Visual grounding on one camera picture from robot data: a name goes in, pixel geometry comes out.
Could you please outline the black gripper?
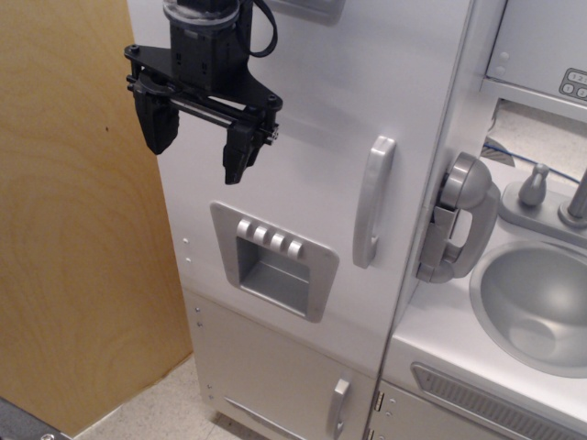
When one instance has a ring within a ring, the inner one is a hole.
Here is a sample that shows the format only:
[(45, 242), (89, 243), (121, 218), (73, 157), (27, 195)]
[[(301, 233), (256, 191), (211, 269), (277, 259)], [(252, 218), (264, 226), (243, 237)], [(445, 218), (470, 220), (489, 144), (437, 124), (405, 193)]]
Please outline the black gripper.
[(127, 77), (147, 147), (160, 155), (178, 135), (181, 110), (227, 129), (225, 184), (240, 183), (262, 145), (277, 138), (282, 99), (249, 72), (251, 19), (224, 29), (191, 30), (172, 23), (168, 49), (124, 49)]

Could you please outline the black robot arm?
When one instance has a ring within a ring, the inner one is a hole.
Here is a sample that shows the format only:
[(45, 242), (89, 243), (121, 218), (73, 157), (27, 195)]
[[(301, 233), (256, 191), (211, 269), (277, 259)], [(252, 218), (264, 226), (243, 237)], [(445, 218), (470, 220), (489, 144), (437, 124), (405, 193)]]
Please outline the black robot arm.
[(276, 139), (282, 109), (282, 99), (249, 71), (249, 59), (270, 55), (278, 42), (273, 34), (265, 49), (252, 49), (255, 8), (276, 23), (263, 1), (166, 1), (170, 47), (133, 44), (124, 50), (131, 64), (127, 88), (149, 149), (160, 155), (171, 145), (181, 112), (224, 127), (227, 185), (240, 183), (260, 148)]

